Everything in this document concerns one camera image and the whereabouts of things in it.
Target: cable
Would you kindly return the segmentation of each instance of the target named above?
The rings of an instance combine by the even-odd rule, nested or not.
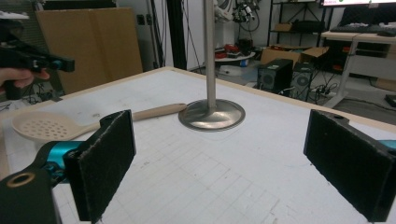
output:
[[[165,38],[165,50],[164,50],[164,53],[163,53],[163,66],[165,66],[165,64],[166,64],[166,35],[167,35],[167,33],[166,33],[166,23],[167,23],[167,4],[165,3],[165,7],[163,7],[163,2],[164,2],[165,0],[163,0],[162,1],[162,4],[161,4],[161,7],[162,7],[162,12],[163,12],[163,33],[162,33],[162,36],[161,36],[161,46],[163,47],[163,37]]]
[[[245,28],[245,27],[242,26],[242,23],[241,23],[241,22],[239,23],[239,27],[242,28],[242,29],[243,29],[244,31],[246,31],[246,32],[255,32],[255,31],[256,31],[257,29],[259,29],[259,27],[260,27],[260,17],[259,17],[259,13],[257,13],[257,9],[254,9],[254,12],[256,13],[256,16],[257,16],[257,25],[256,25],[256,27],[255,27],[254,29],[250,30],[250,27]]]
[[[191,34],[191,29],[190,29],[190,18],[189,18],[190,13],[186,13],[186,10],[185,10],[185,8],[184,8],[184,0],[181,1],[181,4],[182,4],[182,6],[183,6],[183,12],[184,12],[184,15],[185,15],[185,17],[186,17],[186,21],[187,21],[187,31],[188,31],[188,35],[187,35],[187,52],[186,52],[186,55],[187,55],[187,57],[189,57],[189,56],[188,56],[188,55],[189,55],[189,39],[191,38],[191,44],[192,44],[192,48],[193,48],[193,50],[194,50],[195,59],[196,59],[196,61],[197,61],[197,63],[198,63],[198,69],[199,69],[200,73],[202,74],[202,73],[203,73],[203,72],[202,72],[202,67],[201,67],[201,64],[200,64],[199,59],[198,59],[197,50],[196,50],[196,48],[195,48],[195,44],[194,44],[194,41],[193,41],[193,39],[192,39],[192,34]],[[187,9],[189,9],[189,0],[187,0]]]

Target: metal base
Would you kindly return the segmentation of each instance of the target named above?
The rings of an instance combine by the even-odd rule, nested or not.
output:
[[[216,107],[208,108],[207,100],[192,102],[178,113],[178,119],[186,127],[203,132],[231,129],[245,118],[242,106],[227,100],[216,100]]]

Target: shelf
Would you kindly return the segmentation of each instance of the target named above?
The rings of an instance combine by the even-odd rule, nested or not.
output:
[[[273,5],[294,5],[294,4],[309,4],[316,3],[316,1],[311,2],[281,2],[281,3],[273,3]]]
[[[322,32],[298,32],[298,31],[275,31],[275,30],[271,30],[271,33],[281,33],[281,34],[292,34],[292,35],[298,35],[298,34],[304,34],[304,35],[320,35],[323,32],[326,31],[322,31]]]
[[[317,31],[317,32],[297,32],[297,31],[275,31],[275,30],[271,30],[272,27],[272,13],[273,13],[273,5],[279,5],[280,6],[280,10],[279,10],[279,17],[278,17],[278,23],[282,23],[282,22],[291,22],[292,20],[295,19],[296,16],[298,15],[303,15],[303,20],[305,20],[305,16],[306,14],[309,12],[313,17],[315,17],[316,21],[320,21],[325,23],[325,18],[326,18],[326,8],[324,7],[322,9],[321,12],[321,18],[317,18],[317,16],[315,15],[315,13],[310,9],[309,5],[310,4],[316,4],[316,1],[311,1],[311,2],[280,2],[280,3],[274,3],[274,0],[271,0],[271,8],[270,8],[270,18],[269,18],[269,29],[268,29],[268,38],[267,38],[267,46],[270,46],[270,40],[271,40],[271,33],[275,33],[276,34],[276,43],[279,43],[279,36],[282,34],[299,34],[300,36],[300,44],[302,43],[302,38],[303,35],[317,35],[317,47],[320,43],[320,39],[321,39],[321,33],[326,32],[329,30],[330,28],[330,22],[332,19],[332,12],[333,9],[331,9],[331,14],[329,16],[329,19],[327,20],[327,27],[325,27],[325,29],[321,32],[321,31]],[[302,7],[294,14],[292,15],[287,21],[282,21],[283,18],[283,6],[284,5],[302,5]]]

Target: hand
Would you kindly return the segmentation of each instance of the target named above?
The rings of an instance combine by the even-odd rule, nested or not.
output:
[[[15,80],[14,86],[23,88],[30,85],[35,77],[41,79],[50,78],[50,74],[43,68],[41,73],[33,73],[28,69],[20,68],[0,68],[0,91],[4,91],[3,84],[7,80]]]

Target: electronic device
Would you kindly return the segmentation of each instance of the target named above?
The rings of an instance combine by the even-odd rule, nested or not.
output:
[[[377,4],[396,3],[396,0],[320,0],[321,7],[376,6]]]
[[[289,96],[293,60],[275,59],[258,67],[257,89]]]
[[[307,101],[309,89],[311,87],[312,75],[314,73],[314,65],[312,63],[296,63],[293,69],[291,79],[290,97]]]

